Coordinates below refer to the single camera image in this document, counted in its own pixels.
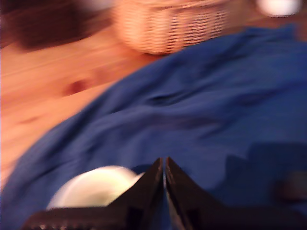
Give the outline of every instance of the white bowl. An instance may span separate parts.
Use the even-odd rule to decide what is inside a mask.
[[[258,6],[265,15],[285,17],[299,12],[302,0],[258,0]]]
[[[107,206],[141,176],[120,166],[106,166],[83,173],[65,183],[52,197],[47,209]]]

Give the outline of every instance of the dark object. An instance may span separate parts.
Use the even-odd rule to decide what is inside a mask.
[[[224,206],[194,183],[171,158],[166,160],[166,188],[177,229],[307,229],[307,219],[288,209]]]
[[[279,184],[278,197],[289,202],[307,200],[307,171],[290,173],[286,180]]]
[[[23,230],[145,230],[163,196],[162,159],[107,207],[57,208],[32,215]],[[167,198],[175,229],[304,230],[306,218],[273,207],[226,207],[195,184],[171,159],[166,160]]]
[[[74,0],[2,0],[2,14],[24,48],[61,45],[84,38]]]
[[[163,161],[107,207],[57,208],[32,215],[23,230],[142,230],[147,229],[163,196]]]

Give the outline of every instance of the blue blanket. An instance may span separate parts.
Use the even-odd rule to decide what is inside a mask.
[[[140,173],[167,156],[226,205],[279,205],[272,184],[307,170],[307,44],[294,32],[248,28],[120,81],[21,157],[2,193],[2,230],[17,230],[83,172]],[[288,207],[307,215],[307,203]]]

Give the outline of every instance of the white cup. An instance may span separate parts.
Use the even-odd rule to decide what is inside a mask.
[[[131,188],[143,175],[120,166],[98,168],[65,183],[47,210],[56,207],[104,207]]]

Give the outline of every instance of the black tool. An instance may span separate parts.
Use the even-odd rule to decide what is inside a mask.
[[[276,207],[227,207],[199,187],[171,159],[158,159],[137,183],[107,207],[57,208],[32,215],[22,230],[148,230],[168,198],[178,230],[307,230],[302,214]]]

